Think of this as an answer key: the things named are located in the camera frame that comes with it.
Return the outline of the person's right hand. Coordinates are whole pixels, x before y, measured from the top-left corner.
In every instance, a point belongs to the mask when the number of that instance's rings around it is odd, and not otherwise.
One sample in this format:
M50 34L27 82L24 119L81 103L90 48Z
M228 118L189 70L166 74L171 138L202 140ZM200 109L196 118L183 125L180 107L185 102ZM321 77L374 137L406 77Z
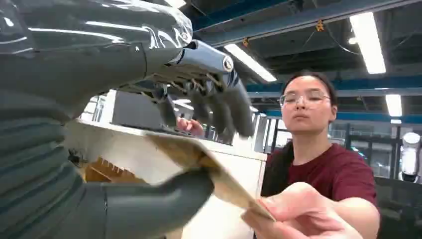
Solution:
M194 136L204 136L203 126L194 119L185 119L177 117L177 127L180 130L186 131Z

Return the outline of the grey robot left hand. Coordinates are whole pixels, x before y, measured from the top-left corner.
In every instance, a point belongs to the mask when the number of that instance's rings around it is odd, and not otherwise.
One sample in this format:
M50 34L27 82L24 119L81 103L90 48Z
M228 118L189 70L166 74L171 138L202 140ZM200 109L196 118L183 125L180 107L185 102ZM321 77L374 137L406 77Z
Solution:
M175 125L168 84L218 133L253 135L233 60L193 39L179 9L142 0L1 1L1 238L156 239L185 226L214 191L208 170L157 186L84 182L63 145L66 124L111 89L150 92Z

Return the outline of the person's left hand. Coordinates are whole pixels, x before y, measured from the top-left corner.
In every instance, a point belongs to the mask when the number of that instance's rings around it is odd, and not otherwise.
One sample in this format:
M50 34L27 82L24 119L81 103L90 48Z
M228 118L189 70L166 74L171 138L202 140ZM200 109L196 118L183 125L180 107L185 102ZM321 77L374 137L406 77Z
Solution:
M248 210L241 218L259 239L360 239L361 234L340 217L317 190L295 183L282 193L257 200L273 219Z

